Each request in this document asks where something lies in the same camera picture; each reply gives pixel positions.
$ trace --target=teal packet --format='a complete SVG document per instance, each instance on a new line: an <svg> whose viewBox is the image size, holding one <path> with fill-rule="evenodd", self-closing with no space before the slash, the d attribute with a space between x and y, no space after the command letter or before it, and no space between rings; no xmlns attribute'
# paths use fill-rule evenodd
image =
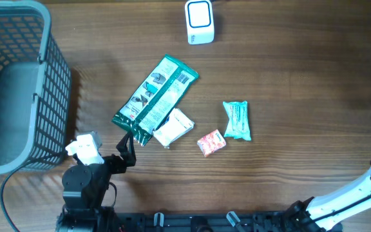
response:
<svg viewBox="0 0 371 232"><path fill-rule="evenodd" d="M197 79L198 73L166 54L111 121L132 131L134 139L145 146Z"/></svg>
<svg viewBox="0 0 371 232"><path fill-rule="evenodd" d="M229 116L229 123L224 137L251 141L247 101L223 102L223 106Z"/></svg>

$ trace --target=basket bottom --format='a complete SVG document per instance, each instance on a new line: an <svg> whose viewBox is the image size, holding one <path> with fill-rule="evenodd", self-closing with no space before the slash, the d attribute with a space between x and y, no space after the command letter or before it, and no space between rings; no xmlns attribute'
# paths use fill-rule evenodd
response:
<svg viewBox="0 0 371 232"><path fill-rule="evenodd" d="M1 73L0 165L8 164L25 152L29 130L35 126L30 121L38 69L37 62L17 62Z"/></svg>

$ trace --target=blue-gray basket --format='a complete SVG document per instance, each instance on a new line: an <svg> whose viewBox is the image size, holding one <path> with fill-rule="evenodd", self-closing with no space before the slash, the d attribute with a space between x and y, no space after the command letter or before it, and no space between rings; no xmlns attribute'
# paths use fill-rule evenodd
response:
<svg viewBox="0 0 371 232"><path fill-rule="evenodd" d="M64 149L71 72L34 1L0 2L0 174ZM63 157L27 166L53 168Z"/></svg>

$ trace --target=packet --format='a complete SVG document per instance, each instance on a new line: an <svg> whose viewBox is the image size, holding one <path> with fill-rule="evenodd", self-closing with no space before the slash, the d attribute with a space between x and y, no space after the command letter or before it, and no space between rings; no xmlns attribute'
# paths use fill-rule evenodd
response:
<svg viewBox="0 0 371 232"><path fill-rule="evenodd" d="M226 143L222 134L218 130L215 130L199 139L197 145L203 152L204 157L208 157L220 148L225 147Z"/></svg>
<svg viewBox="0 0 371 232"><path fill-rule="evenodd" d="M224 137L251 141L247 101L223 102L223 106L229 116L229 123L225 130Z"/></svg>
<svg viewBox="0 0 371 232"><path fill-rule="evenodd" d="M111 121L145 146L197 78L194 70L166 54Z"/></svg>
<svg viewBox="0 0 371 232"><path fill-rule="evenodd" d="M181 110L174 108L168 115L166 122L157 131L154 131L153 135L161 145L169 148L172 142L193 128L194 122L187 118Z"/></svg>

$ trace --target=wooden table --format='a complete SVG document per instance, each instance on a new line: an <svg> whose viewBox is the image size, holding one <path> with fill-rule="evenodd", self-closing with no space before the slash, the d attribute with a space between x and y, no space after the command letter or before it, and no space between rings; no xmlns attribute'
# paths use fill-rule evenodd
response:
<svg viewBox="0 0 371 232"><path fill-rule="evenodd" d="M184 3L48 5L52 32L73 69L70 137L98 130L103 155L125 131L110 122L165 53L200 79L178 107L195 128L164 149L136 146L137 165L115 175L118 212L284 210L360 176L371 159L371 3L220 1L215 42L187 43ZM225 131L223 101L248 101L252 141L227 138L205 159L196 141ZM61 177L14 175L5 189L21 231L53 231ZM111 204L113 193L104 204ZM371 231L371 210L344 221ZM9 231L0 208L0 231Z"/></svg>

